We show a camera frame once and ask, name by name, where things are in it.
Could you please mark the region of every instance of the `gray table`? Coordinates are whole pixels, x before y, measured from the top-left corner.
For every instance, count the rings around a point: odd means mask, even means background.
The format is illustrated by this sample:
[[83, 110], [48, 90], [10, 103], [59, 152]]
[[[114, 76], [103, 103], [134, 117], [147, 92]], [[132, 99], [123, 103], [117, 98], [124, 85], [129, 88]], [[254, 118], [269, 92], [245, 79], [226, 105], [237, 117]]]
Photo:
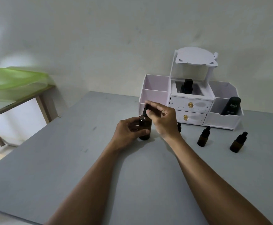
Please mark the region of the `gray table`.
[[[138, 98], [89, 92], [0, 161], [0, 212], [44, 223], [96, 161], [116, 124], [138, 114]], [[238, 130], [182, 125], [188, 144], [273, 222], [273, 114], [245, 111]], [[248, 139], [235, 154], [230, 144]], [[207, 224], [173, 152], [152, 129], [115, 167], [104, 224]]]

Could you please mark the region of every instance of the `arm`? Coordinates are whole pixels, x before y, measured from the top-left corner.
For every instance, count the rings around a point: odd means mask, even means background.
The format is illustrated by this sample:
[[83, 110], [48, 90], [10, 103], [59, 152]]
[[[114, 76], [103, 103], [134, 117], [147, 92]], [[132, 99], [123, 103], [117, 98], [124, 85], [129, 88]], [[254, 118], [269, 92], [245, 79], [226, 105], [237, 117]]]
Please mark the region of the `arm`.
[[211, 169], [184, 141], [173, 108], [146, 101], [161, 111], [147, 110], [157, 132], [174, 151], [185, 179], [209, 224], [271, 224], [249, 201]]
[[139, 117], [121, 120], [110, 143], [46, 225], [100, 224], [119, 152], [149, 130], [132, 132]]

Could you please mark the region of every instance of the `left hand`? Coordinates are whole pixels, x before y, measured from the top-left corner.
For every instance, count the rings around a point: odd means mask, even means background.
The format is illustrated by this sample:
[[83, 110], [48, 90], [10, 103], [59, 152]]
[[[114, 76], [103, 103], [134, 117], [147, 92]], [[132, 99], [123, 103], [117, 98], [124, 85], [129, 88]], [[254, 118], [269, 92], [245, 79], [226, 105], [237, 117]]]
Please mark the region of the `left hand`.
[[122, 150], [138, 137], [149, 134], [149, 130], [135, 131], [135, 129], [137, 129], [139, 119], [140, 117], [131, 117], [126, 120], [121, 120], [117, 124], [115, 133], [109, 144], [116, 150]]

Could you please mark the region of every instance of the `white desk organizer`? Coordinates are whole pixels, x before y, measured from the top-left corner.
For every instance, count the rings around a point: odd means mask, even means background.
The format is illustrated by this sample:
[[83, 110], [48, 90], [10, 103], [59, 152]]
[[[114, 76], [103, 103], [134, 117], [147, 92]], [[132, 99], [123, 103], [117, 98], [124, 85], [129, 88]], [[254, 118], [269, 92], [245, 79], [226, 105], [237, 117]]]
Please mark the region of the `white desk organizer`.
[[[209, 81], [217, 63], [218, 53], [197, 48], [184, 47], [175, 50], [170, 76], [148, 75], [144, 77], [139, 97], [139, 115], [145, 107], [145, 100], [151, 100], [172, 107], [176, 110], [178, 122], [211, 126], [233, 130], [244, 115], [240, 107], [237, 115], [220, 113], [229, 98], [238, 95], [237, 89], [228, 82]], [[173, 77], [178, 71], [177, 65], [206, 65], [208, 71], [203, 81], [193, 79], [192, 94], [180, 93], [184, 78]]]

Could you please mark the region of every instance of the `forearm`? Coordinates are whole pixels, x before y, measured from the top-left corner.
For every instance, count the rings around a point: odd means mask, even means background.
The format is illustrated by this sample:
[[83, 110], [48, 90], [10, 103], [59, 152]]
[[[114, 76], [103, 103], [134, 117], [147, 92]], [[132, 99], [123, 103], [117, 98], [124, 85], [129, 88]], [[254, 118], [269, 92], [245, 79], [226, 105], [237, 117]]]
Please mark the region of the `forearm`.
[[211, 169], [181, 136], [166, 139], [209, 224], [271, 224]]
[[46, 225], [100, 224], [118, 153], [108, 145]]

